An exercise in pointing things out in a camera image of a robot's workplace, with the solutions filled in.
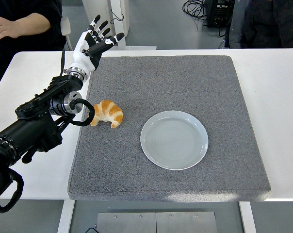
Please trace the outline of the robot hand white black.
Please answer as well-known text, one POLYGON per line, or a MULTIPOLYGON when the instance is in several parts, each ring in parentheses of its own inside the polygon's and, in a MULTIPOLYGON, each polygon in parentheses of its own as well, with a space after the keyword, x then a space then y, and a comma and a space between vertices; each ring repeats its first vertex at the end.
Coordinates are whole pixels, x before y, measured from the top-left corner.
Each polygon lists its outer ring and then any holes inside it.
POLYGON ((85 79, 98 67, 101 55, 116 45, 124 33, 106 37, 110 31, 107 27, 108 21, 98 24, 100 15, 97 15, 84 31, 74 49, 73 62, 66 70, 67 75, 80 75, 85 79))

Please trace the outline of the person's left hand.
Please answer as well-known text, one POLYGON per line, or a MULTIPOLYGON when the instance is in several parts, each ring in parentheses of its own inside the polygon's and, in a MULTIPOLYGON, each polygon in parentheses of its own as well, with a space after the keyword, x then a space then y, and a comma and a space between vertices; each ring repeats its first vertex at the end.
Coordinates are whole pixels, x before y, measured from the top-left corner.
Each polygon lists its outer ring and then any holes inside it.
POLYGON ((4 37, 17 38, 16 22, 0 17, 0 39, 4 37))

